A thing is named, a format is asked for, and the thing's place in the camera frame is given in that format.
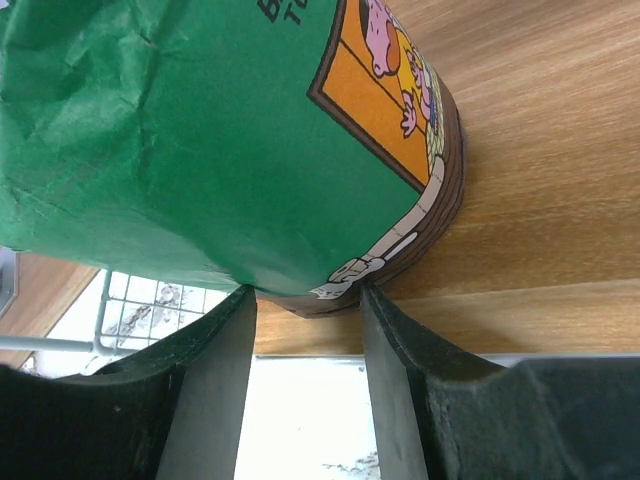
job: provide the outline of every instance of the cartoon drawing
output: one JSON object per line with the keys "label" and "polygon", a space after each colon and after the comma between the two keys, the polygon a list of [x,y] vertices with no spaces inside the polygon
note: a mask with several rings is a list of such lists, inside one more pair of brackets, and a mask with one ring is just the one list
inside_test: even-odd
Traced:
{"label": "cartoon drawing", "polygon": [[[318,102],[337,104],[348,116],[348,122],[365,131],[364,143],[399,175],[406,177],[420,191],[420,197],[367,252],[346,262],[324,285],[311,290],[321,300],[340,297],[356,281],[383,268],[419,236],[416,226],[434,206],[445,175],[437,77],[389,8],[379,0],[346,0],[341,37],[335,48],[335,58],[315,94]],[[381,130],[357,101],[342,93],[348,88],[334,86],[334,71],[354,70],[355,66],[368,74],[362,77],[361,88],[373,85],[371,88],[376,92],[384,92],[381,105],[385,101],[389,104],[388,113],[382,106],[379,111],[385,114],[386,129],[390,132]]]}

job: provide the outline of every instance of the cylindrical container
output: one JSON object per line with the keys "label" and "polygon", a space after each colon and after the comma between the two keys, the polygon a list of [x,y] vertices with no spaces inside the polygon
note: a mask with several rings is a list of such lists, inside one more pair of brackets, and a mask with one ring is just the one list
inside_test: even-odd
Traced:
{"label": "cylindrical container", "polygon": [[379,0],[16,0],[0,11],[0,244],[301,315],[451,222],[451,95]]}

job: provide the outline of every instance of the wooden surface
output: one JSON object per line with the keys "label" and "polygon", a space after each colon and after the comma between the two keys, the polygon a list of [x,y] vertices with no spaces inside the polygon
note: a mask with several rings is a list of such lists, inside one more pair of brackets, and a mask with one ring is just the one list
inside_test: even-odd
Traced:
{"label": "wooden surface", "polygon": [[[388,0],[469,140],[461,213],[387,292],[474,352],[640,351],[640,2]],[[260,305],[258,353],[362,351]]]}
{"label": "wooden surface", "polygon": [[[84,265],[20,254],[18,296],[0,317],[0,335],[45,336],[96,273]],[[28,356],[29,352],[0,350],[0,363],[20,367]]]}

